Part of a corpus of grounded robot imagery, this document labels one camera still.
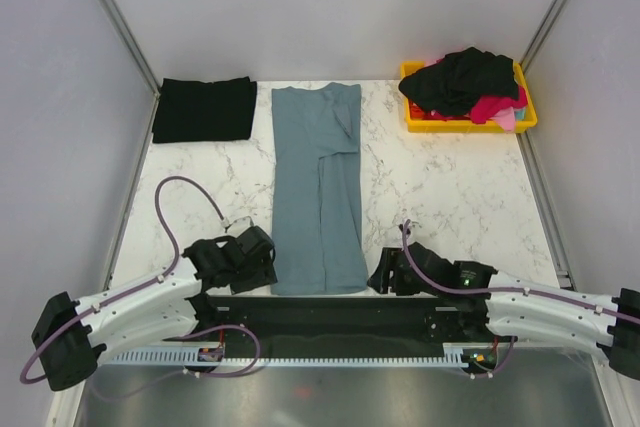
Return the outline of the blue-grey t shirt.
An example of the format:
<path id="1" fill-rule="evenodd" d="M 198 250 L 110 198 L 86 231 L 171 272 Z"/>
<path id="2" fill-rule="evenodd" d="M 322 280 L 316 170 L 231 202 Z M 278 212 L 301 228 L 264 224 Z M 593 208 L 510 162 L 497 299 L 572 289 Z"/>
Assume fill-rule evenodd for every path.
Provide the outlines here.
<path id="1" fill-rule="evenodd" d="M 360 85 L 272 92 L 275 295 L 342 295 L 367 287 L 361 101 Z"/>

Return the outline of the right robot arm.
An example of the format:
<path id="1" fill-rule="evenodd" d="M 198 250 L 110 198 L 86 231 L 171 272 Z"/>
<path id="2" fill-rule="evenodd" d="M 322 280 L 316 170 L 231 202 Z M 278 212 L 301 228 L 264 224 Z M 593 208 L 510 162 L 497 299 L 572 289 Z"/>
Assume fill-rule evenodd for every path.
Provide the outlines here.
<path id="1" fill-rule="evenodd" d="M 487 334 L 586 352 L 639 378 L 639 292 L 596 295 L 523 280 L 475 261 L 451 262 L 418 242 L 385 247 L 367 285 L 379 294 L 428 293 L 455 307 L 467 339 Z"/>

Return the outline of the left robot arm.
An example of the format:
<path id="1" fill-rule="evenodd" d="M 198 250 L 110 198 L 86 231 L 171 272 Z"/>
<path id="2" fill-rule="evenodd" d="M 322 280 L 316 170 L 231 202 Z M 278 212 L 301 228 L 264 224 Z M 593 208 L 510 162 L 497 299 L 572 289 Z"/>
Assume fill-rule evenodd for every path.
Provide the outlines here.
<path id="1" fill-rule="evenodd" d="M 80 299 L 51 297 L 31 334 L 43 380 L 74 387 L 118 355 L 162 341 L 208 340 L 234 325 L 209 290 L 243 293 L 276 283 L 275 246 L 258 226 L 239 236 L 201 239 L 169 268 Z"/>

